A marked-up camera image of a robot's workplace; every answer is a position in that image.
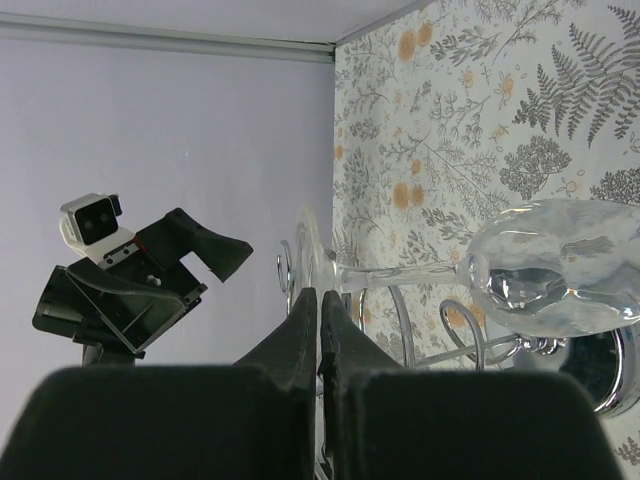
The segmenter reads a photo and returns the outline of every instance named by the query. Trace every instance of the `floral wallpaper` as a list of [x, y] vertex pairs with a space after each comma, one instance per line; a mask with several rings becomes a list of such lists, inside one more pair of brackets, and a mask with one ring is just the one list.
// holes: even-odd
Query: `floral wallpaper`
[[[334, 249], [365, 267], [457, 261], [478, 227], [529, 199], [640, 205], [640, 6], [624, 0], [439, 0], [337, 50]], [[418, 356], [453, 348], [438, 305], [404, 288]], [[397, 360], [386, 290], [367, 333]], [[451, 318], [470, 340], [462, 317]], [[468, 365], [452, 361], [447, 367]], [[607, 422], [640, 478], [640, 407]]]

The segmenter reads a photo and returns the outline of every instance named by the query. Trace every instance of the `glass stem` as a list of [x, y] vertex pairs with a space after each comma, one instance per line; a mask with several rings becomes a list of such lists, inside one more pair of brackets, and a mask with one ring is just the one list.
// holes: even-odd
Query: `glass stem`
[[335, 268], [340, 293], [394, 285], [459, 283], [458, 268], [452, 262], [437, 262], [419, 267], [371, 269], [335, 265]]

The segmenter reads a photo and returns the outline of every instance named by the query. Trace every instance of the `robotic arm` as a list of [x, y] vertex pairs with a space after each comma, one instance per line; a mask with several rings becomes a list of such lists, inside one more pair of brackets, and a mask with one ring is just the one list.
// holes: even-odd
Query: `robotic arm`
[[84, 345], [83, 364], [132, 364], [200, 304], [207, 287], [181, 263], [188, 253], [224, 282], [253, 252], [180, 208], [135, 234], [118, 225], [121, 213], [117, 195], [62, 206], [62, 237], [84, 258], [55, 267], [33, 317], [36, 329]]

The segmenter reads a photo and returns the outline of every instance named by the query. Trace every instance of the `ceiling trim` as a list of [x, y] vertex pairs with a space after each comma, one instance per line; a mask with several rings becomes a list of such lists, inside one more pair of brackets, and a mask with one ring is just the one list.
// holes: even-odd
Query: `ceiling trim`
[[390, 13], [389, 15], [381, 18], [380, 20], [376, 20], [375, 22], [370, 23], [365, 27], [358, 28], [352, 33], [349, 33], [348, 35], [343, 37], [341, 40], [338, 40], [336, 42], [336, 47], [341, 47], [342, 45], [345, 45], [349, 42], [352, 42], [361, 37], [364, 37], [366, 34], [371, 33], [380, 27], [384, 27], [385, 25], [388, 25], [389, 23], [394, 22], [399, 18], [409, 15], [410, 13], [413, 13], [420, 8], [424, 8], [427, 5], [434, 3], [435, 1], [436, 0], [416, 0], [415, 2], [410, 3], [409, 5], [402, 7], [393, 13]]
[[0, 38], [163, 52], [334, 63], [333, 44], [267, 40], [0, 12]]

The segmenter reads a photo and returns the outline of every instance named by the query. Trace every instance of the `fern leaf pattern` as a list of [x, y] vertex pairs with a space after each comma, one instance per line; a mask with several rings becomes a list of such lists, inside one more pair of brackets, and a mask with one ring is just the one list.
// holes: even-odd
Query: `fern leaf pattern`
[[591, 187], [591, 198], [640, 205], [640, 168], [607, 172], [598, 186]]
[[571, 157], [555, 140], [534, 135], [528, 145], [520, 145], [515, 154], [509, 153], [505, 162], [507, 168], [500, 170], [500, 181], [520, 193], [522, 200], [531, 200], [547, 184], [549, 176], [562, 173], [569, 166]]
[[558, 47], [551, 47], [556, 76], [538, 65], [538, 89], [527, 92], [513, 123], [540, 125], [546, 132], [550, 112], [554, 131], [573, 139], [582, 123], [589, 121], [587, 143], [591, 148], [598, 133], [613, 117], [614, 135], [624, 138], [640, 113], [640, 15], [620, 7], [609, 7], [622, 23], [624, 43], [617, 45], [606, 36], [569, 27], [569, 37], [577, 54], [574, 60]]
[[358, 264], [358, 246], [353, 239], [353, 235], [344, 228], [333, 231], [333, 250], [336, 252], [336, 259], [349, 266]]

